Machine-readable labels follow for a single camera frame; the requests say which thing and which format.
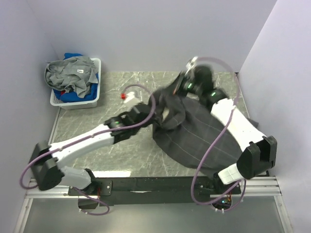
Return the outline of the dark grey checked pillowcase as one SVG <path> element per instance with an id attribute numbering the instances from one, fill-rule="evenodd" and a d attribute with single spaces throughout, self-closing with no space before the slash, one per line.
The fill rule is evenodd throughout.
<path id="1" fill-rule="evenodd" d="M 171 95 L 167 88 L 153 92 L 156 116 L 153 140 L 173 160 L 196 169 L 211 143 L 224 128 L 199 101 Z M 240 146 L 226 131 L 212 148 L 200 171 L 212 177 L 214 173 L 237 162 Z"/>

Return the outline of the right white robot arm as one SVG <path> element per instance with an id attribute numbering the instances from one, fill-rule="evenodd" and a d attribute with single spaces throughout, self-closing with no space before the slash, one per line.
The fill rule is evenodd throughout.
<path id="1" fill-rule="evenodd" d="M 241 156 L 236 163 L 219 171 L 218 179 L 213 182 L 214 190 L 223 194 L 231 183 L 241 179 L 249 180 L 273 168 L 276 164 L 277 140 L 253 126 L 236 107 L 234 99 L 214 86 L 212 76 L 208 66 L 190 62 L 186 71 L 180 73 L 173 94 L 197 95 L 200 103 L 224 125 L 238 143 Z"/>

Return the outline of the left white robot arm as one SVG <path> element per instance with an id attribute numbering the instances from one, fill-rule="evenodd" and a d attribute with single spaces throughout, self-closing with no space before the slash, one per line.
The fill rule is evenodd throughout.
<path id="1" fill-rule="evenodd" d="M 41 191 L 57 185 L 79 188 L 84 194 L 96 192 L 97 181 L 90 169 L 75 169 L 69 163 L 87 153 L 111 146 L 136 135 L 155 120 L 154 108 L 138 103 L 130 111 L 106 120 L 93 130 L 68 139 L 48 144 L 43 140 L 35 145 L 31 160 L 31 171 Z"/>

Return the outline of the white plastic laundry basket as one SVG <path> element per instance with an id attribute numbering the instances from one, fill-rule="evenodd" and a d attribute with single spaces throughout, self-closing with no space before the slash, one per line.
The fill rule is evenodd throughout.
<path id="1" fill-rule="evenodd" d="M 90 94 L 93 94 L 92 100 L 88 101 L 75 101 L 75 102 L 62 102 L 60 99 L 57 98 L 54 91 L 51 91 L 50 96 L 50 104 L 55 107 L 60 107 L 65 110 L 74 110 L 74 109 L 85 109 L 85 108 L 94 108 L 97 106 L 97 102 L 100 97 L 100 85 L 101 85 L 101 71 L 102 71 L 102 63 L 99 58 L 91 58 L 93 64 L 97 68 L 98 73 L 96 74 L 96 77 L 98 79 L 98 83 L 95 86 L 91 87 Z"/>

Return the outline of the blue cloth in basket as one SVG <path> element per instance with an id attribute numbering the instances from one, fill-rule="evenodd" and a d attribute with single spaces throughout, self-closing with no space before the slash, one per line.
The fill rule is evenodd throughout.
<path id="1" fill-rule="evenodd" d="M 45 81 L 64 103 L 91 101 L 97 97 L 99 69 L 87 56 L 65 53 L 63 60 L 46 66 Z"/>

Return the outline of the grey crumpled shirt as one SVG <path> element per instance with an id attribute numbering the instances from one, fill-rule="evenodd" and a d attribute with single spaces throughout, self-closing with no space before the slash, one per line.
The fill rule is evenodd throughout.
<path id="1" fill-rule="evenodd" d="M 79 98 L 90 93 L 91 85 L 98 83 L 97 67 L 86 56 L 74 56 L 47 64 L 46 84 L 58 91 L 75 92 Z"/>

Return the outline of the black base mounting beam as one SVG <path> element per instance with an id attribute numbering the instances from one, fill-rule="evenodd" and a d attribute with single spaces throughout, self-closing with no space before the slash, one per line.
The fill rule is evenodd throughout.
<path id="1" fill-rule="evenodd" d="M 115 177 L 95 178 L 95 184 L 82 190 L 99 197 L 109 206 L 119 204 L 191 203 L 190 188 L 193 177 Z M 231 184 L 223 184 L 219 178 L 198 176 L 194 184 L 194 196 L 198 201 L 210 201 L 211 195 L 225 192 Z"/>

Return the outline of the aluminium frame rail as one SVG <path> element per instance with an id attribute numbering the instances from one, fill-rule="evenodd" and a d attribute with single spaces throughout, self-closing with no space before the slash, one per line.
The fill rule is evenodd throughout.
<path id="1" fill-rule="evenodd" d="M 224 127 L 222 129 L 222 131 L 220 132 L 220 134 L 215 138 L 214 143 L 212 143 L 210 145 L 211 148 L 213 148 L 215 146 L 215 144 L 219 141 L 219 139 L 224 135 L 224 133 L 226 131 L 228 131 L 228 130 L 226 130 Z M 27 165 L 27 169 L 31 170 L 31 165 L 33 165 L 34 163 L 35 163 L 35 161 L 30 159 L 30 161 Z M 210 179 L 218 178 L 217 174 L 218 174 L 218 172 L 214 173 L 213 177 Z M 195 198 L 194 193 L 193 193 L 194 184 L 195 184 L 196 178 L 198 176 L 199 176 L 198 174 L 195 174 L 193 176 L 191 188 L 190 188 L 191 198 L 192 198 L 193 202 L 195 202 L 199 205 L 212 205 L 212 204 L 216 203 L 217 207 L 215 208 L 215 210 L 220 211 L 220 212 L 227 212 L 227 211 L 231 210 L 231 206 L 229 206 L 226 202 L 223 201 L 223 197 L 231 197 L 233 195 L 239 195 L 240 197 L 243 197 L 244 195 L 250 195 L 250 194 L 268 195 L 268 196 L 280 194 L 280 188 L 277 185 L 276 178 L 263 177 L 261 174 L 259 174 L 259 175 L 255 176 L 249 180 L 241 179 L 241 180 L 238 180 L 236 182 L 233 182 L 234 184 L 232 186 L 230 186 L 230 188 L 228 188 L 222 194 L 211 195 L 210 201 L 201 202 Z M 87 194 L 83 193 L 81 189 L 73 187 L 73 186 L 67 186 L 67 187 L 69 189 L 68 194 L 70 196 L 79 196 L 81 199 L 89 199 L 89 200 L 97 203 L 100 206 L 104 206 L 106 208 L 111 207 L 108 204 L 101 201 L 99 199 L 99 197 L 87 195 Z"/>

